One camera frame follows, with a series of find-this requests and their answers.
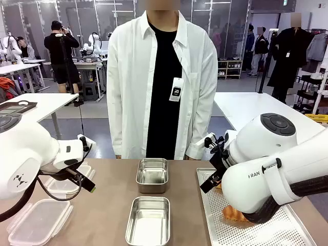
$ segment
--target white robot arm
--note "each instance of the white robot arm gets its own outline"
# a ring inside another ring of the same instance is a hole
[[[98,57],[99,54],[101,54],[101,39],[99,35],[93,32],[89,36],[89,42],[91,43],[90,46],[88,44],[83,45],[83,49],[81,49],[82,56],[89,55],[89,56]]]
[[[4,37],[1,40],[1,42],[2,42],[3,49],[0,49],[0,54],[7,55],[8,53],[12,53],[15,56],[18,64],[23,63],[21,56],[20,56],[22,54],[22,51],[18,47],[15,37],[13,37],[9,34],[9,36]]]
[[[56,140],[40,124],[25,120],[21,114],[0,116],[0,200],[24,196],[36,180],[40,182],[38,175],[69,179],[92,192],[95,185],[76,170],[90,148],[85,137]]]
[[[201,188],[208,192],[222,181],[229,204],[249,221],[267,222],[281,205],[328,191],[328,129],[297,145],[288,119],[264,114],[225,137],[210,161],[217,171]]]

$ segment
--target bread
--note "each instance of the bread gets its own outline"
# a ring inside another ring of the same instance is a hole
[[[242,214],[242,212],[234,209],[231,205],[225,207],[222,210],[223,216],[226,219],[230,219],[230,220],[236,220],[236,221],[248,221],[244,215]]]

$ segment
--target perforated tray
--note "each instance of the perforated tray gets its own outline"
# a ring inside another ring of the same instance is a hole
[[[197,169],[201,185],[215,169]],[[315,246],[289,205],[281,207],[265,224],[230,221],[222,210],[228,206],[222,190],[201,191],[212,246]]]

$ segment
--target white button-up shirt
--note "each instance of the white button-up shirt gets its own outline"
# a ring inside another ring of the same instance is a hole
[[[201,159],[204,149],[196,143],[206,136],[211,118],[217,53],[204,29],[186,21],[181,13],[172,45],[181,61],[184,79],[174,158],[183,159],[186,154]],[[118,26],[109,40],[108,116],[113,149],[122,158],[146,156],[156,54],[157,40],[146,12]],[[158,132],[158,141],[162,138],[165,136]]]

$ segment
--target plastic food container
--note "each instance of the plastic food container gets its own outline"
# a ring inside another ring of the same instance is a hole
[[[131,246],[164,246],[170,240],[170,202],[165,197],[133,200],[125,239]]]
[[[77,170],[88,179],[92,179],[95,174],[95,170],[92,170],[91,166],[88,165],[81,165]],[[45,186],[52,194],[75,194],[78,191],[78,186],[70,180],[58,181],[49,178]]]
[[[169,181],[168,161],[145,158],[139,162],[136,182],[140,193],[164,193]]]
[[[45,245],[63,227],[72,212],[69,201],[44,199],[25,206],[7,227],[13,246]]]

